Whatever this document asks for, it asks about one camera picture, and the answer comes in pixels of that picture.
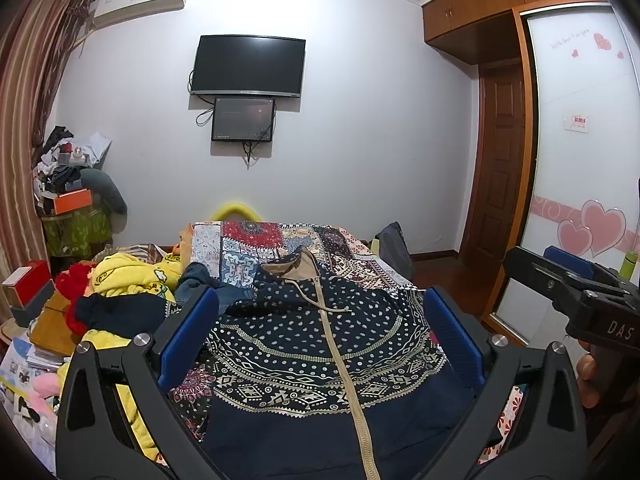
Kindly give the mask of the person's right hand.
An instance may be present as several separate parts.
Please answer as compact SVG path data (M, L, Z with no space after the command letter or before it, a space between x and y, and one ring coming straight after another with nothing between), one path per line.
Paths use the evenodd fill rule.
M578 341L578 344L585 350L585 354L578 360L576 365L577 385L580 400L584 408L594 408L600 400L600 392L594 384L597 373L597 361L591 353L591 344L585 341Z

